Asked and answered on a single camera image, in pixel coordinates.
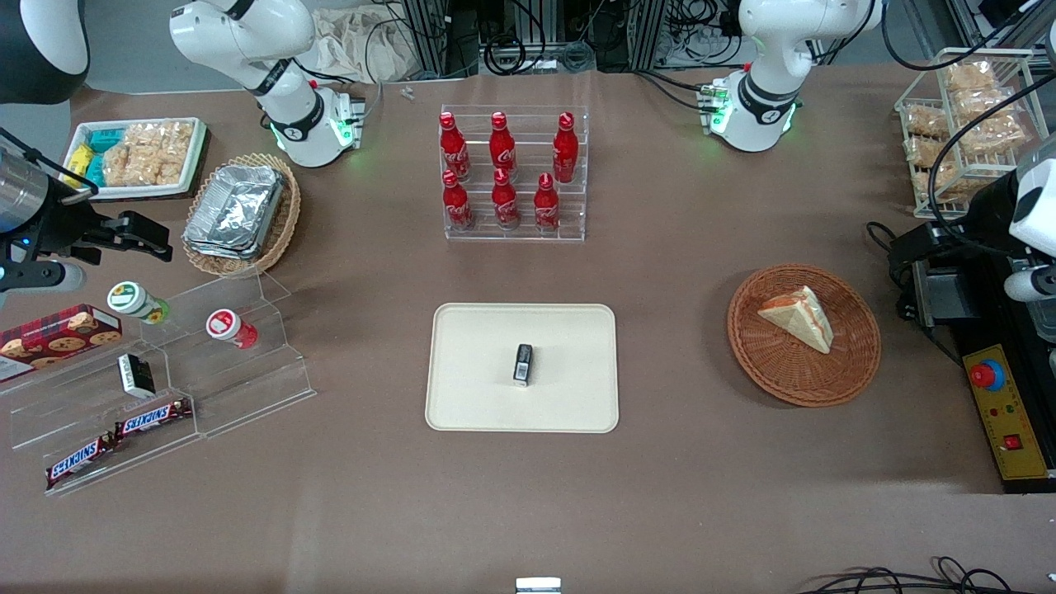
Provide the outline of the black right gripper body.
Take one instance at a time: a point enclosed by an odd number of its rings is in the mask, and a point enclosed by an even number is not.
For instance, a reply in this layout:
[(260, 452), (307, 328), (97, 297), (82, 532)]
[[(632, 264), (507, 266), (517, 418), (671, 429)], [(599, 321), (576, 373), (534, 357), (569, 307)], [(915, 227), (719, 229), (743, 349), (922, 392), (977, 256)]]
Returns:
[(75, 191), (53, 177), (48, 180), (48, 196), (38, 215), (33, 248), (35, 256), (60, 256), (82, 261), (89, 266), (101, 263), (98, 241), (103, 240), (107, 217), (96, 214), (87, 200), (65, 205), (63, 198)]

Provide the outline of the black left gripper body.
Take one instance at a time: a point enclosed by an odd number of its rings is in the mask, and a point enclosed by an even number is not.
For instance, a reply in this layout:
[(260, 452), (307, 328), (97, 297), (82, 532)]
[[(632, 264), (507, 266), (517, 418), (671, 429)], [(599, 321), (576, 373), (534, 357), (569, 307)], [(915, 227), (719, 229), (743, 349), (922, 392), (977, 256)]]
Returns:
[(1008, 233), (1017, 203), (1018, 177), (1007, 172), (974, 194), (969, 212), (961, 219), (967, 239), (998, 255), (1022, 258), (1027, 247)]

